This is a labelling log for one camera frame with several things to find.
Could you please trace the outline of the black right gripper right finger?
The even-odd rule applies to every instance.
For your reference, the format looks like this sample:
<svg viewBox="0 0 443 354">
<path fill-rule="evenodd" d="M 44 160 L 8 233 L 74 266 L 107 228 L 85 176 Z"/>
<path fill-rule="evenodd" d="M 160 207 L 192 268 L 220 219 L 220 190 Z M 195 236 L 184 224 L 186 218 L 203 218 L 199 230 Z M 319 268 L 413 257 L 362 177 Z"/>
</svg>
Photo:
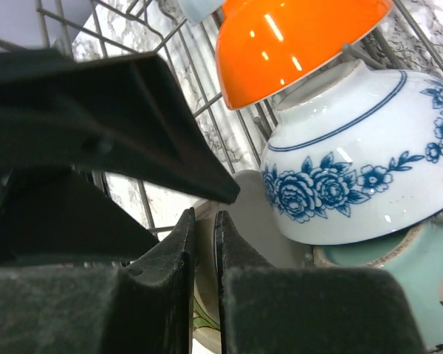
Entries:
<svg viewBox="0 0 443 354">
<path fill-rule="evenodd" d="M 223 353 L 424 353 L 405 293 L 377 268 L 281 269 L 216 216 Z"/>
</svg>

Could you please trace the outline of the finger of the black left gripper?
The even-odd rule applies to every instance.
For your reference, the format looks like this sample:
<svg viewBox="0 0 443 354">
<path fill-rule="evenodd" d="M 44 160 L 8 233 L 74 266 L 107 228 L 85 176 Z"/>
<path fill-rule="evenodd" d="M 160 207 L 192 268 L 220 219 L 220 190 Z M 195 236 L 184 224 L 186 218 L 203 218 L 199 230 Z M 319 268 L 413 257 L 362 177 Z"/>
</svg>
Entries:
<svg viewBox="0 0 443 354">
<path fill-rule="evenodd" d="M 158 242 L 68 167 L 14 170 L 0 189 L 0 264 L 129 261 Z"/>
<path fill-rule="evenodd" d="M 159 55 L 77 63 L 50 48 L 0 52 L 0 177 L 65 166 L 226 204 L 240 191 Z"/>
</svg>

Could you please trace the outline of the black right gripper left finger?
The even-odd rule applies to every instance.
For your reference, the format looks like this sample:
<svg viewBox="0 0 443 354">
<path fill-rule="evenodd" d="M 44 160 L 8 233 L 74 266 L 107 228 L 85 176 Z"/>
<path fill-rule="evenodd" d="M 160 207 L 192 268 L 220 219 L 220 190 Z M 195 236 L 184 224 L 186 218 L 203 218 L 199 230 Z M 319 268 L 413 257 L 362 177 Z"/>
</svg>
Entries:
<svg viewBox="0 0 443 354">
<path fill-rule="evenodd" d="M 124 268 L 0 268 L 0 353 L 189 353 L 195 213 Z"/>
</svg>

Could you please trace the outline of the beige patterned bowl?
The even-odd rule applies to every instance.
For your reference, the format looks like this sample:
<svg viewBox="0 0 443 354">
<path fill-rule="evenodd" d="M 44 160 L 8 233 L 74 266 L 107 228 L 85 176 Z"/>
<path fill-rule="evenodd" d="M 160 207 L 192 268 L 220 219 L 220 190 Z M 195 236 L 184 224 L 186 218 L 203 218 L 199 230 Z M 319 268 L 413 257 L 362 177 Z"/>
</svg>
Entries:
<svg viewBox="0 0 443 354">
<path fill-rule="evenodd" d="M 305 268 L 313 265 L 312 247 L 284 237 L 277 229 L 264 195 L 261 174 L 243 170 L 234 175 L 241 188 L 231 205 L 199 201 L 196 216 L 196 252 L 193 302 L 193 337 L 208 351 L 222 351 L 215 261 L 215 221 L 218 212 L 229 213 L 243 239 L 267 262 L 277 268 Z"/>
</svg>

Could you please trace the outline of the grey bowl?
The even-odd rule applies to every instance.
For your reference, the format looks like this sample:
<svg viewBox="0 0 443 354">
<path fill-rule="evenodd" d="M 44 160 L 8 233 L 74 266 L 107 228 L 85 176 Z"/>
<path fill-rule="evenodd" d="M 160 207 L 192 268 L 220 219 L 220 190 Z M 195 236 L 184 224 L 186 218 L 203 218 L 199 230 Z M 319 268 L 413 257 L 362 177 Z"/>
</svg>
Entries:
<svg viewBox="0 0 443 354">
<path fill-rule="evenodd" d="M 197 25 L 216 12 L 225 0 L 178 0 L 177 2 L 184 17 L 191 24 Z"/>
</svg>

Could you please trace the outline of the white round bowl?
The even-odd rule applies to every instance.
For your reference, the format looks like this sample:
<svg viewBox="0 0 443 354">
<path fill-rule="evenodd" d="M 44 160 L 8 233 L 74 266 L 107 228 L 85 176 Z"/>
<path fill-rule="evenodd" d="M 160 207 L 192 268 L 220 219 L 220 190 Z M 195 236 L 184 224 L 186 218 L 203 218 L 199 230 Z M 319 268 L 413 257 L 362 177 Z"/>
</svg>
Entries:
<svg viewBox="0 0 443 354">
<path fill-rule="evenodd" d="M 264 100 L 340 55 L 389 14 L 392 1 L 245 1 L 223 21 L 216 68 L 230 110 Z"/>
</svg>

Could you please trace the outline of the celadon green bowl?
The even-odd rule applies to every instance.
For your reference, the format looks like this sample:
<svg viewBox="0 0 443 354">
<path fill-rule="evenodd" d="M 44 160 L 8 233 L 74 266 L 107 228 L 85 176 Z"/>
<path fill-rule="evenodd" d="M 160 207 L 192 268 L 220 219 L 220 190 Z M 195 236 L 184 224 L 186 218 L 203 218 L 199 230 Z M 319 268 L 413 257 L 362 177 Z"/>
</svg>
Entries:
<svg viewBox="0 0 443 354">
<path fill-rule="evenodd" d="M 371 266 L 402 286 L 429 353 L 443 353 L 443 212 L 401 232 L 338 246 L 313 248 L 324 267 Z"/>
</svg>

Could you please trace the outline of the blue floral bowl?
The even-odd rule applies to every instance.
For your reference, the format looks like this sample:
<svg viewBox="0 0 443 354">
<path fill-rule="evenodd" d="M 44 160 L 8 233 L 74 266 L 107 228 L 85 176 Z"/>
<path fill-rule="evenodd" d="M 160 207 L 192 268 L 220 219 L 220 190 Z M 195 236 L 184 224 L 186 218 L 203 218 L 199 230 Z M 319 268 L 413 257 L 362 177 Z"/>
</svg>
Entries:
<svg viewBox="0 0 443 354">
<path fill-rule="evenodd" d="M 443 80 L 353 60 L 298 86 L 275 112 L 261 177 L 283 236 L 356 243 L 443 209 Z"/>
</svg>

